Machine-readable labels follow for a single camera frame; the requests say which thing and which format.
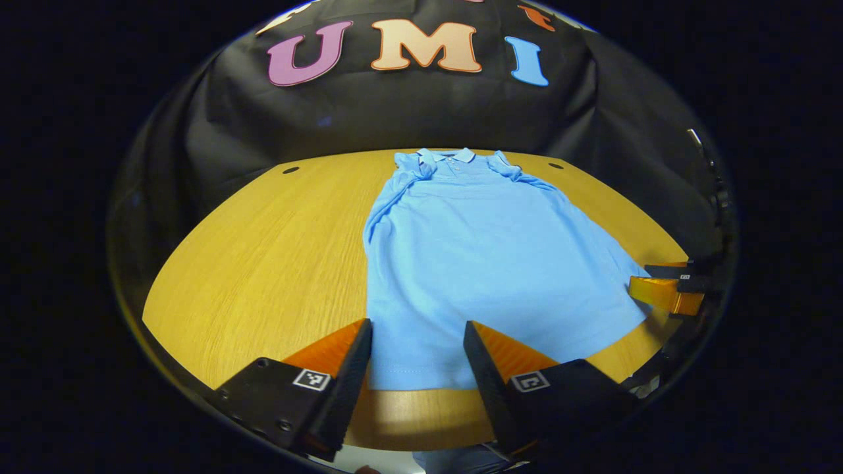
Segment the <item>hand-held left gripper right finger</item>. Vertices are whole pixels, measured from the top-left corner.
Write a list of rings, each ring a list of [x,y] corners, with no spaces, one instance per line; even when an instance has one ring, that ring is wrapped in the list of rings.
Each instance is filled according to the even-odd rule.
[[[478,321],[466,323],[463,348],[496,441],[510,457],[591,444],[640,406],[592,363],[557,362]]]

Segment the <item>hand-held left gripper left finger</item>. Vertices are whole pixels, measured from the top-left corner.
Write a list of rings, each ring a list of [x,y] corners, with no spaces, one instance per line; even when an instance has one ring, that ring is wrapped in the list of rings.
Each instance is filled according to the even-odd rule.
[[[364,386],[371,340],[371,321],[358,320],[283,360],[256,358],[207,401],[280,449],[333,461]]]

